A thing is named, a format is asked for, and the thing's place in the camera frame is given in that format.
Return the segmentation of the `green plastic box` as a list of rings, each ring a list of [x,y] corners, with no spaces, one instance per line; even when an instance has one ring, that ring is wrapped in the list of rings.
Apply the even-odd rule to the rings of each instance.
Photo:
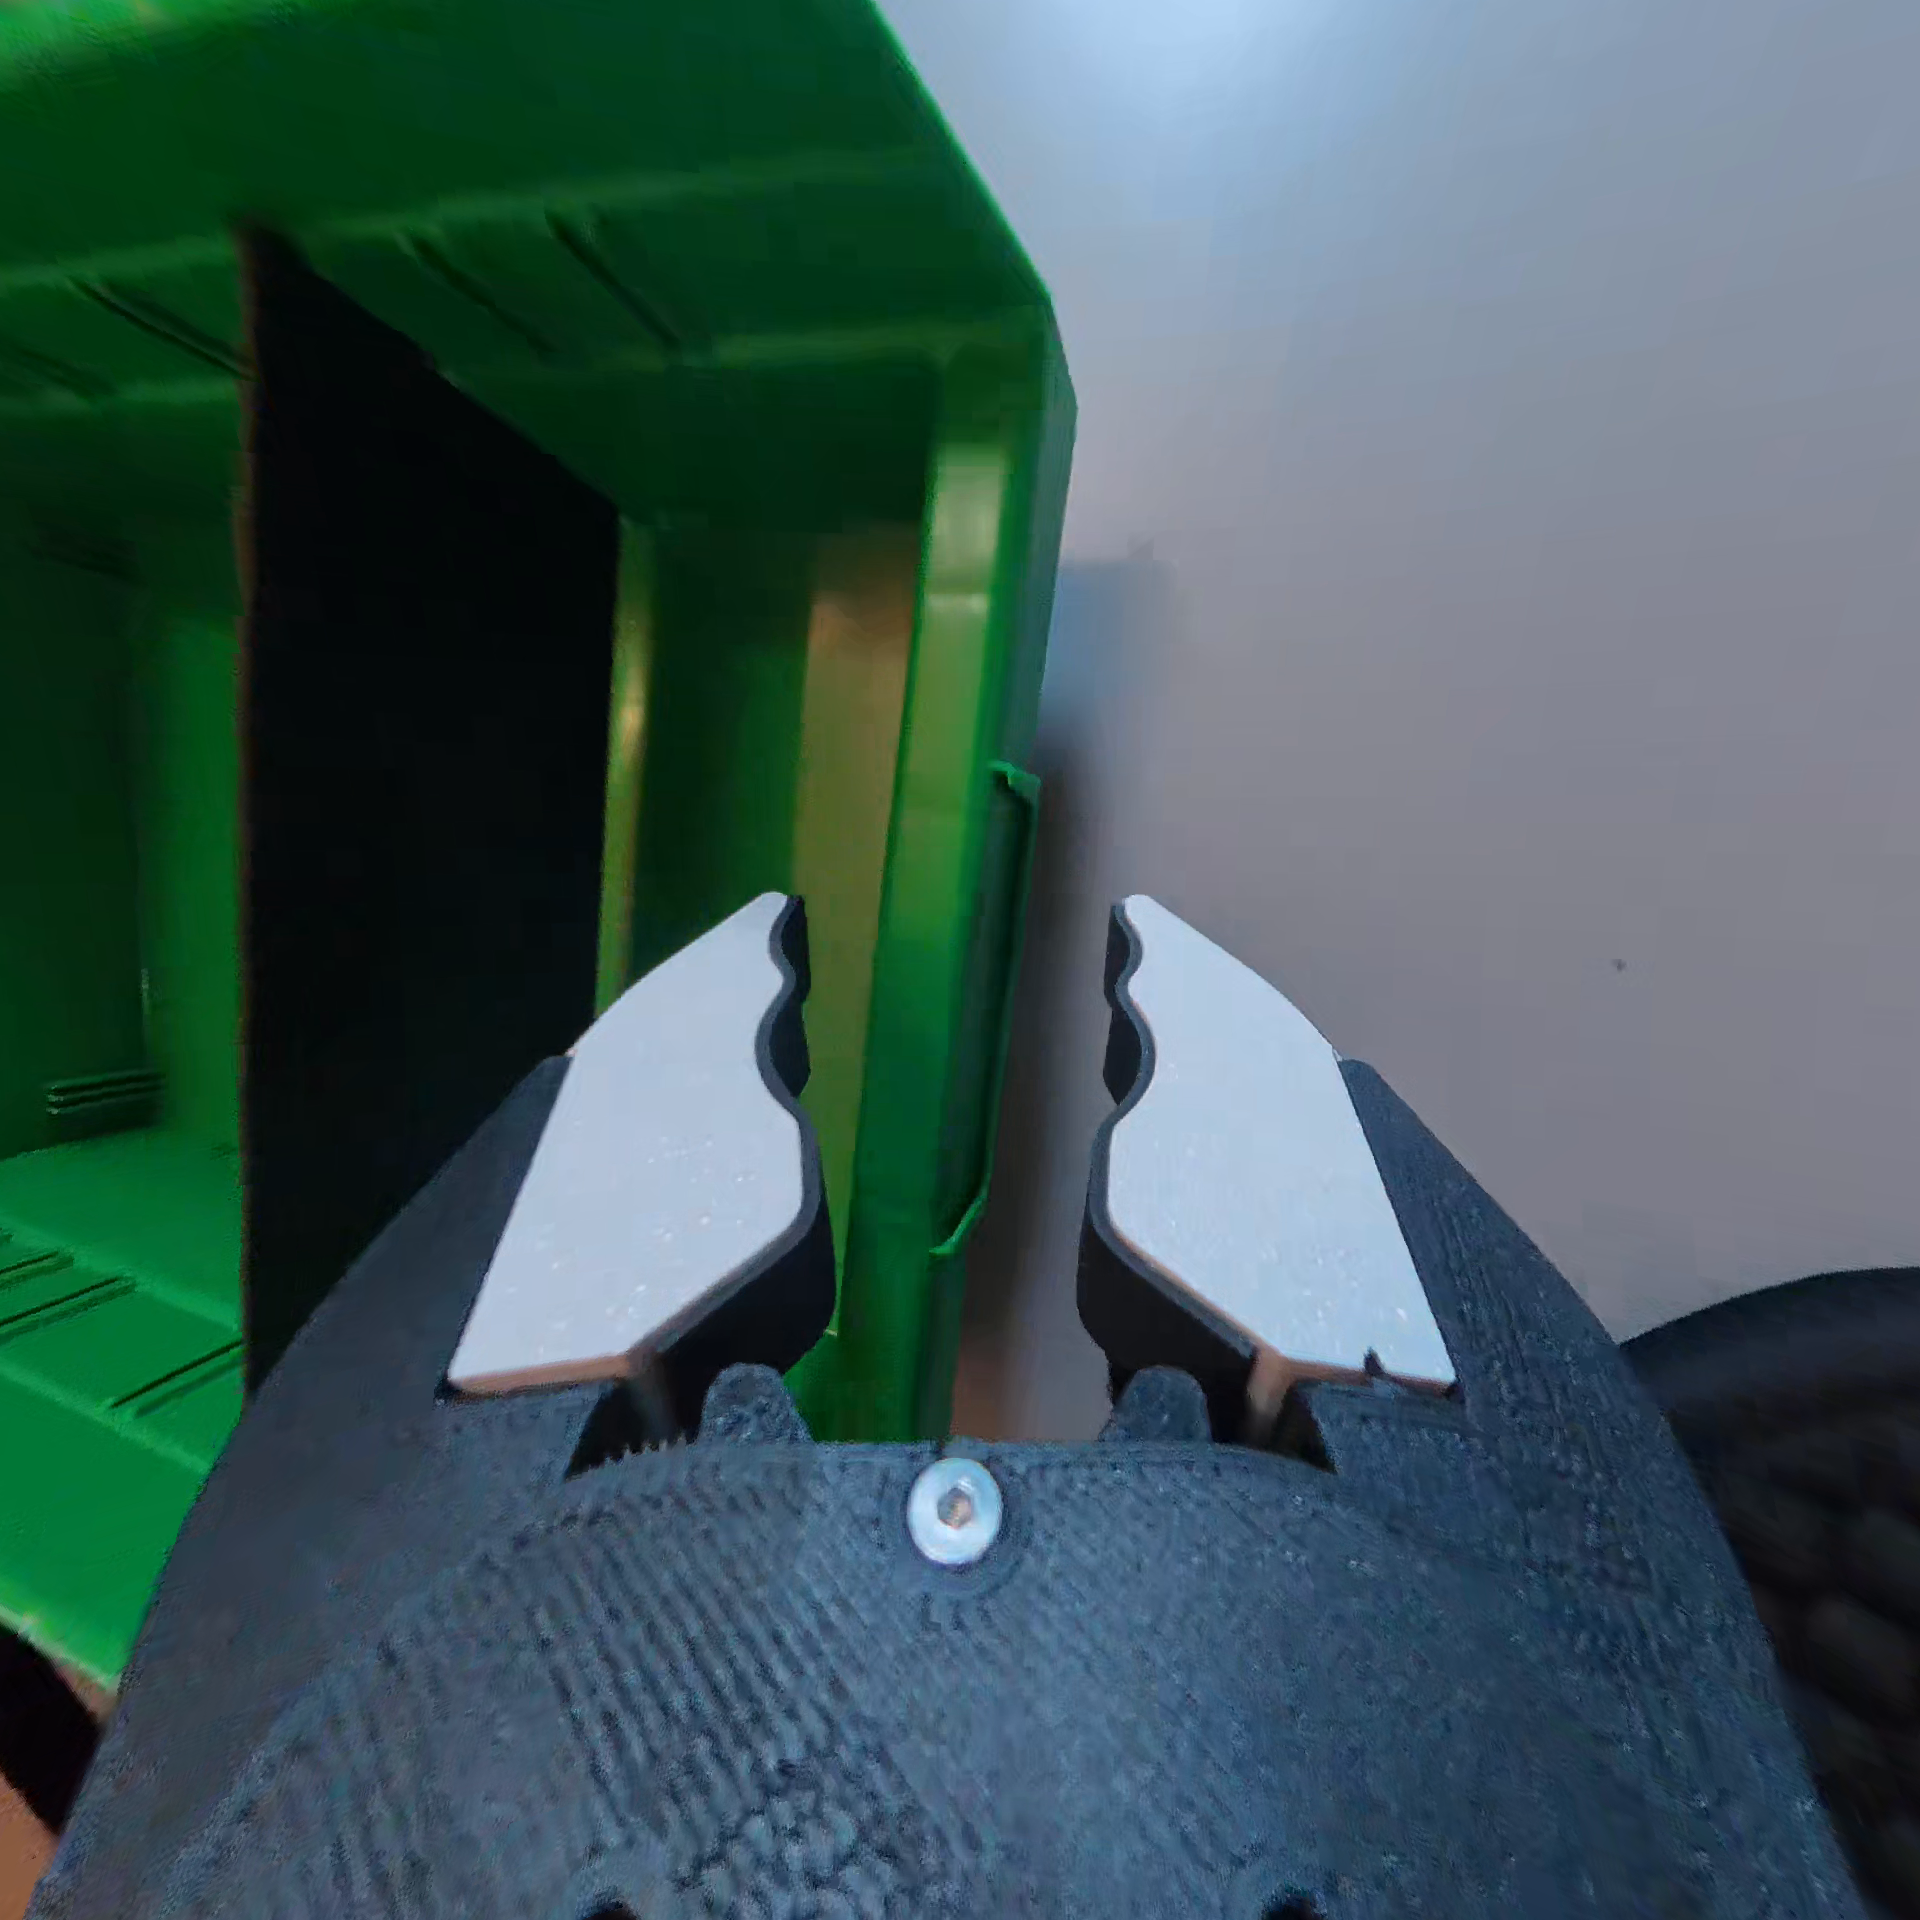
[[[245,1400],[238,237],[617,515],[591,1009],[800,895],[829,1435],[951,1403],[1075,399],[876,5],[4,5],[4,1629],[109,1689]]]

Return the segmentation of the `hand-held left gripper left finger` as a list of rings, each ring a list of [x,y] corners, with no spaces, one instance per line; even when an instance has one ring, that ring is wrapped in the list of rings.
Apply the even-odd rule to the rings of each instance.
[[[728,1367],[815,1347],[835,1260],[807,992],[804,902],[760,894],[588,1027],[452,1348],[456,1396],[614,1385],[667,1438]]]

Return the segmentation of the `black divider panel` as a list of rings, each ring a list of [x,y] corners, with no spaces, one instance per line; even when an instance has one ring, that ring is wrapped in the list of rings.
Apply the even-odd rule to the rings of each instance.
[[[238,237],[246,1395],[588,1024],[617,509],[263,229]]]

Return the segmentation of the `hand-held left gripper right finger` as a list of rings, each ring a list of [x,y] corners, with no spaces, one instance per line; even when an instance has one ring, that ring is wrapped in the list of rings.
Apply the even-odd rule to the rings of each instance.
[[[1113,1395],[1198,1388],[1204,1429],[1267,1444],[1292,1389],[1455,1392],[1344,1061],[1276,985],[1151,895],[1110,909],[1076,1309]]]

